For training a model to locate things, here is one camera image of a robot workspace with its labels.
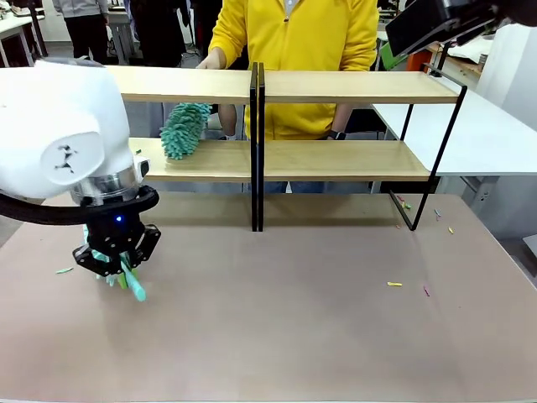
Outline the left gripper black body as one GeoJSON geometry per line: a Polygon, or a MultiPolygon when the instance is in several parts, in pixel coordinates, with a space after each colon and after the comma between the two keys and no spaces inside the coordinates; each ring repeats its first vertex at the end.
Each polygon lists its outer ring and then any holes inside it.
{"type": "Polygon", "coordinates": [[[101,253],[135,250],[145,231],[138,213],[113,212],[92,219],[86,226],[87,242],[101,253]]]}

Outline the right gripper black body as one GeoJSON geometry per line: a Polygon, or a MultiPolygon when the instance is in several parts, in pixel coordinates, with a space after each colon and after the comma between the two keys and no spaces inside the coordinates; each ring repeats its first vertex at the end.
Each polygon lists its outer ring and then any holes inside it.
{"type": "Polygon", "coordinates": [[[497,6],[514,23],[537,25],[537,0],[497,0],[497,6]]]}

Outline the person's right hand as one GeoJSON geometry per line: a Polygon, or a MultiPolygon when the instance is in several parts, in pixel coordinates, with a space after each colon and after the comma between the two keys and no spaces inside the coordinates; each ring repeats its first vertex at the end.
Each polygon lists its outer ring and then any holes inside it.
{"type": "Polygon", "coordinates": [[[227,67],[227,58],[223,50],[215,47],[196,67],[203,70],[224,70],[227,67]]]}

